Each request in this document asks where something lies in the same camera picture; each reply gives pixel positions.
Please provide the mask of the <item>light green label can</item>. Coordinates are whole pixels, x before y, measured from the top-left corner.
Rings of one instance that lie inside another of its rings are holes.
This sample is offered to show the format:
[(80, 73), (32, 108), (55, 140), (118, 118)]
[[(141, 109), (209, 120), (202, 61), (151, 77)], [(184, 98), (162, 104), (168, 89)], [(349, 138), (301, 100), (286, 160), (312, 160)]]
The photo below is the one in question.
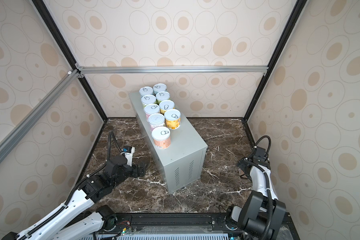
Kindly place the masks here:
[(145, 108), (147, 105), (156, 104), (157, 99), (154, 95), (145, 95), (141, 97), (141, 102), (143, 104), (143, 107)]

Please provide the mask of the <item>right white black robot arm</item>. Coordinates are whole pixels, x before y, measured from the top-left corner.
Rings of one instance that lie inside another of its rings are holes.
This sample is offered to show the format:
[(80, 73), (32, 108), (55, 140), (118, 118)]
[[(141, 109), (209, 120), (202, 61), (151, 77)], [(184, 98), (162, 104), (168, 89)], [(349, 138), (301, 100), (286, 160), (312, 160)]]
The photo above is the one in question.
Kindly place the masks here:
[(271, 142), (269, 136), (260, 137), (249, 156), (238, 161), (241, 178), (250, 180), (253, 187), (244, 206), (230, 206), (225, 217), (228, 230), (242, 230), (259, 240), (275, 240), (286, 213), (271, 181)]

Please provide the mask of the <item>yellow label can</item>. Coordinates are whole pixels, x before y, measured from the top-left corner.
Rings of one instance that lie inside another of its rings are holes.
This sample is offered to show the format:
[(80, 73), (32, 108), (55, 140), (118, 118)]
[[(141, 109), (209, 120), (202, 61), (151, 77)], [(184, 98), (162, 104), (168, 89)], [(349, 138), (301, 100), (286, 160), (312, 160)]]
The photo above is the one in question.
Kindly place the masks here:
[(175, 108), (175, 103), (171, 100), (165, 100), (159, 103), (159, 107), (160, 107), (160, 113), (164, 115), (166, 111)]
[(166, 127), (170, 130), (178, 129), (181, 126), (181, 113), (179, 110), (171, 109), (164, 113)]

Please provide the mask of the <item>pink label can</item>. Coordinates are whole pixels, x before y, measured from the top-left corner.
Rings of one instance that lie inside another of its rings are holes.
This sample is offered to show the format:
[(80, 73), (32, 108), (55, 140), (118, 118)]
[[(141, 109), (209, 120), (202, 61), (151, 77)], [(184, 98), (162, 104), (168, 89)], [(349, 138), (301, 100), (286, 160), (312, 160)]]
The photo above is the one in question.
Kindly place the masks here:
[(153, 131), (155, 128), (166, 126), (166, 119), (164, 115), (159, 113), (150, 115), (148, 122), (150, 124), (151, 131)]
[(148, 104), (144, 107), (144, 112), (148, 120), (151, 115), (160, 113), (160, 106), (157, 104)]

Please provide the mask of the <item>orange label can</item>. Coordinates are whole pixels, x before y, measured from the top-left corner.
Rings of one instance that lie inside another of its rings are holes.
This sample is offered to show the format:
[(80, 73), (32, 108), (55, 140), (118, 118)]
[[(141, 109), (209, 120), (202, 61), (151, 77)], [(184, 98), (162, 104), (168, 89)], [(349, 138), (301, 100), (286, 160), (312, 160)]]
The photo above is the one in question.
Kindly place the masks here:
[(167, 127), (153, 129), (152, 138), (157, 149), (167, 149), (171, 145), (171, 132)]

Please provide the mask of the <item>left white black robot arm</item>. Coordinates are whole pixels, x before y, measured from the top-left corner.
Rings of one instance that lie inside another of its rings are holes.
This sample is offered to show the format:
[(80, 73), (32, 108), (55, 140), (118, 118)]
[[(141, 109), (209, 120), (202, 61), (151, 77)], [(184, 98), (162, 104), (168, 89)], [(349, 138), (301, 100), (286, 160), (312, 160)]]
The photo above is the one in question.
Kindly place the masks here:
[(76, 240), (100, 230), (110, 232), (119, 226), (117, 215), (108, 206), (102, 206), (79, 222), (71, 224), (72, 220), (110, 194), (128, 178), (137, 179), (145, 175), (144, 164), (132, 163), (132, 147), (120, 149), (118, 155), (111, 155), (112, 143), (116, 141), (113, 131), (109, 131), (105, 165), (77, 183), (65, 202), (31, 227), (20, 233), (10, 232), (3, 238), (5, 240)]

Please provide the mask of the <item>teal label can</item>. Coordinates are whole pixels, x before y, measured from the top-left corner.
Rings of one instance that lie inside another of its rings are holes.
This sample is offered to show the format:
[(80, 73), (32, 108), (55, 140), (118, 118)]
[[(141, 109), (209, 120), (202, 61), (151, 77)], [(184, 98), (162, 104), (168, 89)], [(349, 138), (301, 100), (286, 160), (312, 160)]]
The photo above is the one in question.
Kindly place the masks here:
[(139, 94), (141, 97), (147, 96), (147, 95), (154, 95), (154, 90), (151, 87), (145, 86), (140, 88)]
[(153, 90), (156, 95), (159, 92), (165, 92), (167, 90), (167, 86), (165, 84), (156, 84), (153, 86)]

